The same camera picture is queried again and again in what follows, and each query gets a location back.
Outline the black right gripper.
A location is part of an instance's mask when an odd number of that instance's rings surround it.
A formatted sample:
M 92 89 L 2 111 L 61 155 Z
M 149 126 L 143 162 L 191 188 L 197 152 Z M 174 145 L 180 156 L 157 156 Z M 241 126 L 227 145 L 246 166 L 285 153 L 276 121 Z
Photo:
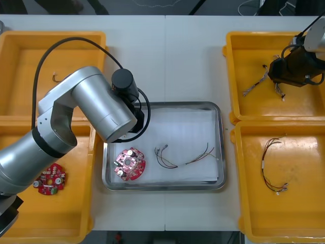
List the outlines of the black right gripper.
M 275 83 L 275 91 L 279 91 L 278 83 L 286 83 L 285 79 L 285 62 L 282 58 L 276 58 L 270 63 L 268 71 L 269 78 Z

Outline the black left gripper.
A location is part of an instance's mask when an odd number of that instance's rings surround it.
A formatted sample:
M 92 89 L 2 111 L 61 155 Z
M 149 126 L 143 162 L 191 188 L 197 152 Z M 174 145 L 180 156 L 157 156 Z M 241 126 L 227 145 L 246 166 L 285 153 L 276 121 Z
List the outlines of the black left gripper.
M 129 131 L 130 133 L 138 133 L 142 130 L 144 126 L 144 112 L 140 108 L 135 108 L 133 115 L 137 119 L 136 125 Z

